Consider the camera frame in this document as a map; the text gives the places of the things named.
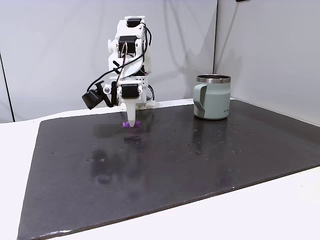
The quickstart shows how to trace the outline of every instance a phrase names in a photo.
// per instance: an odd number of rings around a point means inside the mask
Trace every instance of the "sage green mug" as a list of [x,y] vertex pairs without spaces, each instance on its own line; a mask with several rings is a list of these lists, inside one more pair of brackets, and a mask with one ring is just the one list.
[[217,74],[199,75],[193,90],[194,115],[219,120],[229,115],[231,77]]

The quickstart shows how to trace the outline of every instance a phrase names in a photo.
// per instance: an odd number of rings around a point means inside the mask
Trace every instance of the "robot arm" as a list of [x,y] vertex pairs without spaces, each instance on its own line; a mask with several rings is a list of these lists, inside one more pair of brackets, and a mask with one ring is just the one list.
[[108,59],[111,83],[101,86],[96,83],[96,90],[90,90],[82,96],[89,109],[94,108],[102,100],[109,107],[118,103],[126,106],[128,124],[133,127],[136,122],[136,106],[145,106],[147,103],[148,77],[151,73],[150,50],[148,49],[148,30],[144,16],[127,16],[120,20],[117,33],[113,41],[108,41],[108,49],[111,53]]

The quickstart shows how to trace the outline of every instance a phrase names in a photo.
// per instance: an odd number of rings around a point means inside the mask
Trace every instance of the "black table surface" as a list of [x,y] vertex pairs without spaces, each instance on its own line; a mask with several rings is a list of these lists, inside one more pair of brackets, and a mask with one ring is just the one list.
[[48,239],[235,191],[320,165],[320,127],[232,100],[228,118],[193,105],[40,124],[18,239]]

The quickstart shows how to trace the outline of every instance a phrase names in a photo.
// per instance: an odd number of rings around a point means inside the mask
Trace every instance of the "purple block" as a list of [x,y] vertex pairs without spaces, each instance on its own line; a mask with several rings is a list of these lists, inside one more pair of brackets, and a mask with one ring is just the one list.
[[[122,125],[126,129],[131,128],[128,121],[124,122]],[[141,128],[141,122],[140,121],[136,121],[133,127],[134,128]]]

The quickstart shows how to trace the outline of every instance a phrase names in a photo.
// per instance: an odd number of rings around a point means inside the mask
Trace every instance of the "table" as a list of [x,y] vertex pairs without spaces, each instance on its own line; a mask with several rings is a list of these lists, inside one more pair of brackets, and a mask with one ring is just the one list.
[[[165,101],[158,107],[192,103],[192,99]],[[40,122],[120,111],[120,107],[75,110],[0,124],[0,213],[5,230],[1,239],[17,239]],[[319,203],[320,167],[61,239],[201,239],[211,235],[216,239],[319,239]]]

